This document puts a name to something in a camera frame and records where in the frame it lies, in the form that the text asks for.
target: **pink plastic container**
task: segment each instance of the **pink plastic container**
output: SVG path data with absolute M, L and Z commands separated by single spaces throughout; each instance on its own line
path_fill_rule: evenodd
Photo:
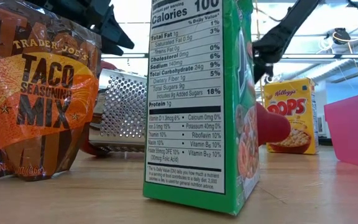
M 336 157 L 358 165 L 358 96 L 324 106 Z

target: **trader joe's taco seasoning mix packet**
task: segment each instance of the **trader joe's taco seasoning mix packet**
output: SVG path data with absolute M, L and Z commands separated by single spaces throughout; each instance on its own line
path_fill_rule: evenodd
M 25 1 L 0 0 L 0 177 L 68 170 L 92 118 L 100 36 Z

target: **metal grater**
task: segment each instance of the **metal grater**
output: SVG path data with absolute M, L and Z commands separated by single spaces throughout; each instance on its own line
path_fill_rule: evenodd
M 146 77 L 103 69 L 89 143 L 107 152 L 144 152 Z

